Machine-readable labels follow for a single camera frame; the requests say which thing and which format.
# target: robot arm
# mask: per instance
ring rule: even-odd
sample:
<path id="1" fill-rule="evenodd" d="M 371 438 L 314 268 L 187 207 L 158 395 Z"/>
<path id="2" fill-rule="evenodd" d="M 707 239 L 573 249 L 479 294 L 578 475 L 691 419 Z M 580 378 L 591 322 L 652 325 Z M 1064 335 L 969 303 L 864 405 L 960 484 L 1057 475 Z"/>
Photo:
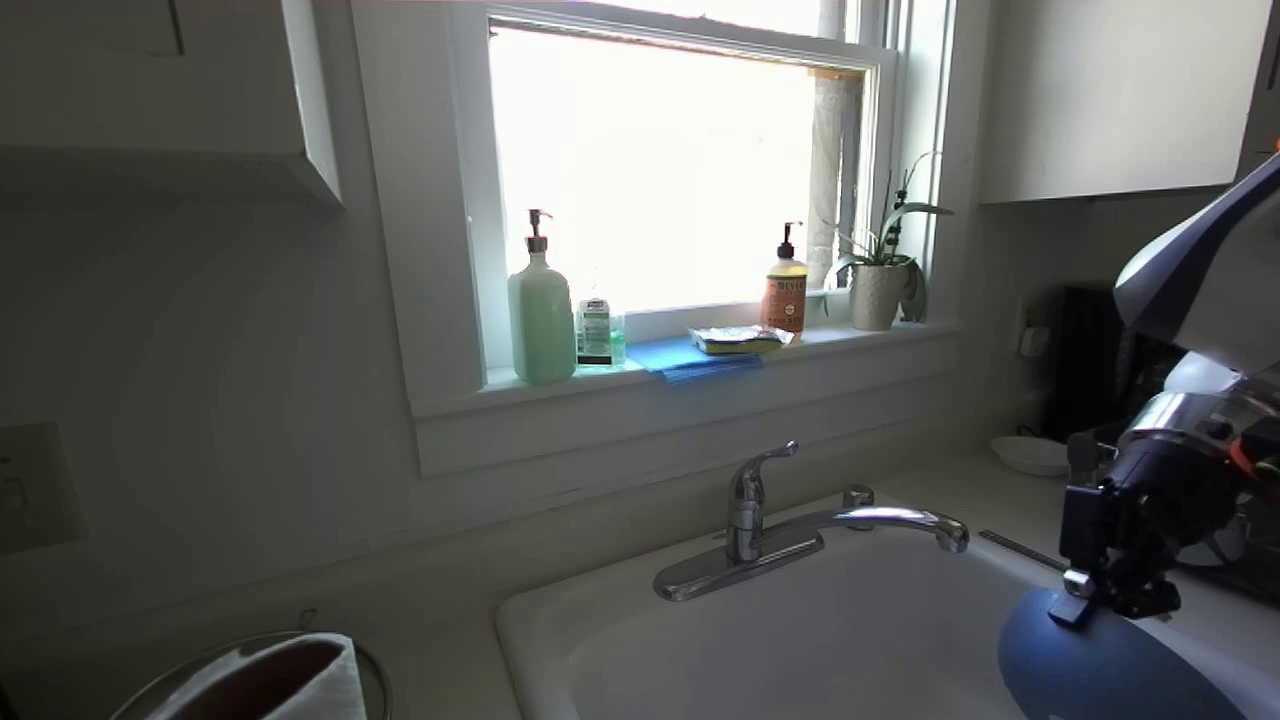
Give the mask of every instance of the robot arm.
<path id="1" fill-rule="evenodd" d="M 1280 158 L 1130 260 L 1130 330 L 1189 355 L 1119 438 L 1094 484 L 1070 488 L 1061 624 L 1108 606 L 1181 610 L 1163 573 L 1234 519 L 1238 498 L 1280 498 Z"/>

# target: white sink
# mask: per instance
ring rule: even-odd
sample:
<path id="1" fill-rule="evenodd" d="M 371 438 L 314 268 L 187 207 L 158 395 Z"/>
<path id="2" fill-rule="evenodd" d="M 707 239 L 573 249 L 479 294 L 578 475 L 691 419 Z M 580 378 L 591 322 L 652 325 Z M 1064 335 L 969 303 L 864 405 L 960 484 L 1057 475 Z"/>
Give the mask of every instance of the white sink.
<path id="1" fill-rule="evenodd" d="M 1002 634 L 1061 575 L 985 535 L 950 558 L 912 533 L 824 533 L 827 550 L 701 601 L 652 575 L 713 544 L 626 561 L 500 610 L 532 720 L 1025 717 Z M 1204 646 L 1173 646 L 1246 717 L 1280 714 Z"/>

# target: window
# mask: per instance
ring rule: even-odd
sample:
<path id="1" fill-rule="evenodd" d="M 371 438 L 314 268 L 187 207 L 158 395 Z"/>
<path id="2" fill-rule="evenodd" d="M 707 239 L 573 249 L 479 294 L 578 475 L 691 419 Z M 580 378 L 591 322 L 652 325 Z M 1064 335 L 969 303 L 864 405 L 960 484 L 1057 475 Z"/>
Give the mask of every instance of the window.
<path id="1" fill-rule="evenodd" d="M 713 325 L 723 310 L 753 322 L 789 220 L 802 220 L 810 286 L 834 280 L 883 198 L 878 115 L 894 51 L 846 45 L 864 18 L 883 18 L 881 0 L 857 13 L 846 0 L 705 4 L 701 22 L 670 18 L 677 7 L 687 13 L 628 0 L 487 18 L 491 135 L 479 143 L 495 143 L 485 192 L 506 202 L 506 252 L 479 288 L 525 268 L 527 207 L 553 207 L 553 264 L 578 300 L 682 316 L 648 330 Z"/>
<path id="2" fill-rule="evenodd" d="M 824 24 L 810 24 L 811 13 L 786 31 L 766 31 L 753 18 L 723 18 L 740 7 L 817 7 L 810 0 L 670 4 L 698 18 L 568 0 L 424 0 L 361 4 L 351 13 L 415 454 L 424 475 L 464 475 L 464 484 L 440 488 L 438 498 L 454 515 L 464 515 L 460 524 L 479 524 L 511 508 L 550 508 L 568 498 L 639 488 L 672 479 L 672 471 L 720 469 L 745 450 L 776 443 L 781 429 L 811 443 L 846 443 L 878 429 L 920 429 L 941 416 L 941 395 L 955 387 L 960 346 L 950 325 L 786 352 L 770 373 L 701 387 L 665 387 L 648 378 L 573 382 L 532 393 L 491 384 L 491 378 L 510 367 L 510 239 L 525 235 L 525 225 L 506 220 L 510 207 L 500 204 L 521 179 L 510 178 L 510 187 L 500 183 L 500 164 L 510 164 L 516 147 L 500 143 L 500 115 L 511 108 L 500 108 L 491 88 L 511 77 L 491 61 L 495 45 L 516 35 L 521 45 L 558 40 L 588 51 L 658 51 L 670 61 L 707 61 L 718 71 L 750 70 L 781 77 L 786 85 L 802 77 L 810 93 L 819 85 L 817 77 L 836 81 L 839 93 L 834 96 L 839 99 L 824 103 L 819 93 L 811 93 L 810 108 L 802 99 L 795 108 L 789 103 L 789 114 L 810 115 L 794 122 L 802 124 L 802 143 L 794 141 L 802 161 L 789 164 L 810 178 L 795 179 L 789 204 L 810 204 L 802 207 L 810 217 L 817 217 L 811 207 L 836 211 L 839 234 L 847 217 L 857 228 L 870 228 L 873 211 L 883 211 L 883 187 L 899 183 L 899 173 L 917 158 L 946 153 L 955 0 L 883 0 L 894 4 L 883 18 L 878 18 L 881 0 L 864 0 L 836 24 L 887 27 L 883 45 L 873 45 L 870 31 L 847 31 L 860 35 L 860 45 L 824 40 L 824 31 L 817 31 Z M 541 108 L 525 114 L 553 115 L 558 108 L 553 96 L 541 96 Z M 811 153 L 817 108 L 846 114 L 847 124 L 836 124 L 846 134 L 839 153 Z M 960 179 L 941 183 L 935 170 L 941 164 L 917 173 L 912 198 L 960 187 Z M 525 204 L 563 202 L 510 198 L 510 204 L 525 211 Z M 578 235 L 573 225 L 588 211 L 578 211 L 578 204 L 558 211 L 553 264 L 568 268 L 559 252 L 568 252 Z M 770 220 L 759 225 L 770 228 L 759 234 L 723 234 L 740 245 L 733 252 L 755 264 L 753 280 L 745 280 L 753 300 L 766 286 L 759 268 L 770 264 L 781 220 L 795 220 L 781 211 L 794 207 L 766 211 Z M 672 220 L 665 220 L 670 217 L 658 211 L 652 234 L 670 234 Z M 927 297 L 941 300 L 934 316 L 950 316 L 960 288 L 960 245 L 941 239 L 941 252 L 927 255 L 926 234 L 905 228 L 905 249 L 920 252 L 934 271 Z"/>

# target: white cabinet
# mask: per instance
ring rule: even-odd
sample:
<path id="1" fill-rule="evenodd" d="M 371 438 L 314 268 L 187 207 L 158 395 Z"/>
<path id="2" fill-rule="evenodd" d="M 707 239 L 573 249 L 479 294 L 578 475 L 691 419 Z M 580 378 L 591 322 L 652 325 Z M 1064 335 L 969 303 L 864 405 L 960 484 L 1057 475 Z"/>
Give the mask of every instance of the white cabinet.
<path id="1" fill-rule="evenodd" d="M 1269 22 L 1251 108 L 1246 124 L 1242 170 L 1257 170 L 1263 158 L 1280 153 L 1280 13 Z"/>
<path id="2" fill-rule="evenodd" d="M 1269 13 L 1274 0 L 1002 0 L 985 202 L 1234 183 Z"/>
<path id="3" fill-rule="evenodd" d="M 0 0 L 0 192 L 338 202 L 314 0 Z"/>

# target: soap dispenser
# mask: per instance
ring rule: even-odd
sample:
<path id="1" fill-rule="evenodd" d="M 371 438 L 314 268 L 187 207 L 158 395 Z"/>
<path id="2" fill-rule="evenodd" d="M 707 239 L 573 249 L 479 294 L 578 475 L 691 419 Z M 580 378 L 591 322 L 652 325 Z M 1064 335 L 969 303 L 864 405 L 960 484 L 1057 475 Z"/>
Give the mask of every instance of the soap dispenser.
<path id="1" fill-rule="evenodd" d="M 550 211 L 527 207 L 527 268 L 511 277 L 516 378 L 558 384 L 578 367 L 568 280 L 550 264 Z"/>
<path id="2" fill-rule="evenodd" d="M 786 332 L 803 330 L 803 288 L 810 288 L 810 268 L 795 260 L 794 228 L 795 225 L 786 225 L 786 239 L 776 245 L 776 264 L 770 271 L 770 288 L 759 303 L 759 325 L 786 330 Z"/>

